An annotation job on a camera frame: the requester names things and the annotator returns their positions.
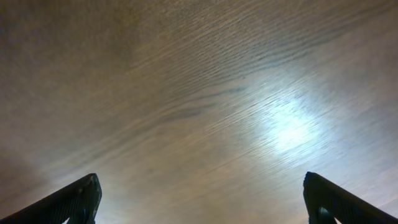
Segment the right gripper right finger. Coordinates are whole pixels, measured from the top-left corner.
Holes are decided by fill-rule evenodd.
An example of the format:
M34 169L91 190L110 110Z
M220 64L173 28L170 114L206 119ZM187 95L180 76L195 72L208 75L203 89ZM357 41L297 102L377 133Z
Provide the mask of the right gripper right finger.
M314 172L305 174L303 197L309 224L397 224L396 217Z

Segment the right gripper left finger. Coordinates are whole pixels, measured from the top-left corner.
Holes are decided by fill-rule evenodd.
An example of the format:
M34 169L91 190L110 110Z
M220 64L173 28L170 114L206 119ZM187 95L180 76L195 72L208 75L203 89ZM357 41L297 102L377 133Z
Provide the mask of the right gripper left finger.
M101 198L98 176L91 173L1 219L1 224L95 224Z

